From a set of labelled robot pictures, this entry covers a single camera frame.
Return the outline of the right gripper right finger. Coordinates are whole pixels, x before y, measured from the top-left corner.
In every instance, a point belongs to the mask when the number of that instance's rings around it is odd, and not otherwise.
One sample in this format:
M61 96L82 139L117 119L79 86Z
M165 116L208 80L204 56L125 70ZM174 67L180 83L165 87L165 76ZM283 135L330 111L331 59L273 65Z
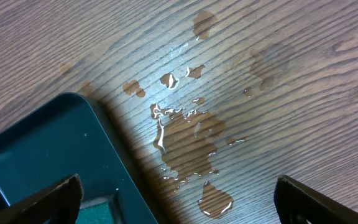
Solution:
M357 212L287 175L278 177L273 201L284 224L358 224Z

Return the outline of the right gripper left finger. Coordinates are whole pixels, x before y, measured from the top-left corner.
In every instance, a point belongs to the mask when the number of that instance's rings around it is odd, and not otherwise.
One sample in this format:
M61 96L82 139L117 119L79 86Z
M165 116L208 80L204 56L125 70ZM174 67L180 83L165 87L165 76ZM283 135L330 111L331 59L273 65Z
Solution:
M83 187L78 174L36 192L0 211L0 224L70 223L78 217Z

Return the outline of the dark green sponge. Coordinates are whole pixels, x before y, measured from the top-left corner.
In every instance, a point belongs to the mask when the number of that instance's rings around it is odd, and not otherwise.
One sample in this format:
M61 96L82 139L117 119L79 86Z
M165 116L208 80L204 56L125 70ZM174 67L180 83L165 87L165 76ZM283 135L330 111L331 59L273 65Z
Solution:
M81 207L76 224L114 224L108 202Z

